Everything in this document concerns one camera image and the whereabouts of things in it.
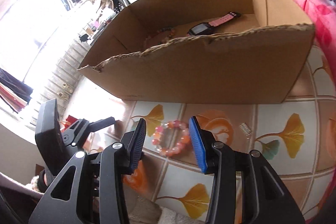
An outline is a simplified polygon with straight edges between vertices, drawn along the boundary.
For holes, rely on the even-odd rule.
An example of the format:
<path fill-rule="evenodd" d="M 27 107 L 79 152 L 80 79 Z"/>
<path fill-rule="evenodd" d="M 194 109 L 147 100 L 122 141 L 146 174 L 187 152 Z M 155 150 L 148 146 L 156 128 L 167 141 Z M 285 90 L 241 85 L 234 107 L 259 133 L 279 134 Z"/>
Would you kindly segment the person left hand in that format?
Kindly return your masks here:
<path fill-rule="evenodd" d="M 31 182 L 27 184 L 27 187 L 36 192 L 45 193 L 47 188 L 49 187 L 46 171 L 42 170 L 38 175 L 34 176 L 31 179 Z"/>

